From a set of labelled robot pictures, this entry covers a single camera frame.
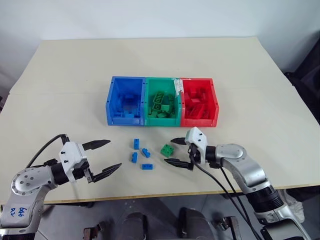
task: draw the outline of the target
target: red bin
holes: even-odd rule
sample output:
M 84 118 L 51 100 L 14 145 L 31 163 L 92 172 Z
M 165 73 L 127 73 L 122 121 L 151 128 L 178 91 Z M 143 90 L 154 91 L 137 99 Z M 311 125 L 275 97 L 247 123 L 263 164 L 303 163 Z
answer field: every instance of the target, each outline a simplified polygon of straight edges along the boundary
M 213 79 L 180 79 L 183 82 L 181 127 L 217 126 L 219 104 Z

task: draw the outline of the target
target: green bin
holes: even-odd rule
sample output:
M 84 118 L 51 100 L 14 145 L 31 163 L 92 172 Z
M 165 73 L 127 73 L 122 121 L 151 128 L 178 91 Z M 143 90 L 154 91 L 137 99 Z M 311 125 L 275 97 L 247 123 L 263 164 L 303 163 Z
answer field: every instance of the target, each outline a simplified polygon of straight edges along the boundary
M 152 110 L 155 103 L 155 96 L 158 93 L 164 93 L 162 100 L 163 105 L 170 105 L 172 102 L 169 99 L 173 96 L 173 105 L 170 107 L 170 113 L 156 112 Z M 176 89 L 174 78 L 165 77 L 147 77 L 145 79 L 145 95 L 144 95 L 144 125 L 145 126 L 167 126 L 180 127 L 181 121 L 181 94 L 176 97 Z

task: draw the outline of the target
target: table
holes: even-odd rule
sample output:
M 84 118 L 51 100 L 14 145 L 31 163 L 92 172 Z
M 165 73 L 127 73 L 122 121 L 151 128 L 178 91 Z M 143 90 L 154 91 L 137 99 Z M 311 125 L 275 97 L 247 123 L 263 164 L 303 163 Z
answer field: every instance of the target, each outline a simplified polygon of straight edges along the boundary
M 276 188 L 320 184 L 320 127 L 255 37 L 50 40 L 41 43 L 0 114 L 0 203 L 8 199 L 13 175 L 61 133 L 78 143 L 111 140 L 87 151 L 95 174 L 122 166 L 96 183 L 59 186 L 46 203 L 221 192 L 197 169 L 163 161 L 162 146 L 189 128 L 106 124 L 111 76 L 213 77 L 220 112 L 216 128 L 201 128 L 209 144 L 244 146 Z M 154 170 L 130 162 L 134 138 L 152 154 L 140 154 L 138 162 L 153 163 Z M 55 142 L 36 163 L 57 158 L 61 147 Z M 174 156 L 187 159 L 187 147 L 176 146 Z M 227 186 L 218 169 L 205 168 Z

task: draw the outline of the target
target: green lego brick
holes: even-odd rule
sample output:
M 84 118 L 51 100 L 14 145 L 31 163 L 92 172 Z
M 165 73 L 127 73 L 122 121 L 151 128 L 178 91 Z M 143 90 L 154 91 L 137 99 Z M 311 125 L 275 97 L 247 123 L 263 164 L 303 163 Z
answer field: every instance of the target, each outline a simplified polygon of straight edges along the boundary
M 164 113 L 166 113 L 168 115 L 168 117 L 170 117 L 170 114 L 172 113 L 172 111 L 164 111 Z
M 153 102 L 157 104 L 161 104 L 164 99 L 165 93 L 163 91 L 158 91 L 154 96 Z
M 160 112 L 160 113 L 158 113 L 157 117 L 160 119 L 164 119 L 167 117 L 167 114 L 165 112 Z
M 155 102 L 153 104 L 152 111 L 161 112 L 161 104 Z
M 172 106 L 171 105 L 161 105 L 161 111 L 163 112 L 171 112 Z
M 168 158 L 174 153 L 174 151 L 175 149 L 172 146 L 166 144 L 163 146 L 160 153 Z
M 157 111 L 152 111 L 149 116 L 152 116 L 152 118 L 156 118 L 157 115 L 158 115 L 158 112 L 157 112 Z
M 170 101 L 174 101 L 175 97 L 172 94 L 168 94 L 168 100 Z

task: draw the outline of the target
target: white wall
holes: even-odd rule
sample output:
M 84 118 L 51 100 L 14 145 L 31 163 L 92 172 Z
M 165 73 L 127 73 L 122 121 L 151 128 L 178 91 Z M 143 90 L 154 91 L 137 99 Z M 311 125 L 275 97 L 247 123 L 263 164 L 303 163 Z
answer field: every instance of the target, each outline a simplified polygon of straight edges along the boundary
M 293 71 L 319 29 L 320 0 L 0 0 L 0 96 L 41 40 L 258 36 Z

